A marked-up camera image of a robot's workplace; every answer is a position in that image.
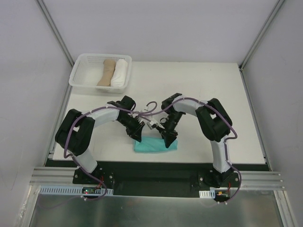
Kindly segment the teal t-shirt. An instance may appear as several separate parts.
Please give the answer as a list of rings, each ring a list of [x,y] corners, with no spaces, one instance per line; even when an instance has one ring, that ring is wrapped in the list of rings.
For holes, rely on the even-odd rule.
[[[155,137],[142,137],[142,141],[134,141],[134,151],[136,153],[162,153],[168,152],[178,149],[178,141],[175,140],[172,144],[167,148],[165,146],[164,139],[155,138]]]

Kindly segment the white plastic basket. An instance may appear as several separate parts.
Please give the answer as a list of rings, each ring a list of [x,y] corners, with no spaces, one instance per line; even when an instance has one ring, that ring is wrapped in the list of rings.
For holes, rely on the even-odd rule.
[[[125,82],[121,87],[98,86],[97,83],[103,76],[104,60],[112,59],[118,61],[123,59],[127,62]],[[78,56],[72,68],[69,84],[72,87],[83,88],[87,91],[97,91],[108,93],[123,93],[131,77],[132,58],[129,55],[120,54],[100,54],[100,53],[83,53]]]

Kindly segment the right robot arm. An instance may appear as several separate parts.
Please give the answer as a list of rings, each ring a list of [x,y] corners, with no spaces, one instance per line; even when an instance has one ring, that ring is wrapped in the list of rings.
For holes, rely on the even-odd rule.
[[[220,101],[213,98],[206,104],[201,104],[198,100],[175,93],[162,101],[161,109],[168,116],[156,129],[164,139],[166,148],[176,140],[178,133],[175,128],[183,115],[189,114],[198,119],[202,133],[210,140],[213,153],[212,172],[203,177],[204,184],[215,188],[225,186],[233,173],[228,163],[229,151],[226,144],[232,121]]]

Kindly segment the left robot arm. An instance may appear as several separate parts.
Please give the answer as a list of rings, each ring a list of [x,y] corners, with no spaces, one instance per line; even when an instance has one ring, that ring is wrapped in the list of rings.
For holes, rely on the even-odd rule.
[[[117,121],[125,127],[130,138],[142,141],[145,123],[139,121],[137,116],[130,115],[134,106],[135,101],[124,96],[120,101],[110,101],[85,114],[76,109],[67,112],[55,135],[55,142],[64,149],[64,157],[71,156],[85,170],[83,177],[88,183],[95,184],[100,179],[100,167],[89,151],[91,136],[96,127]]]

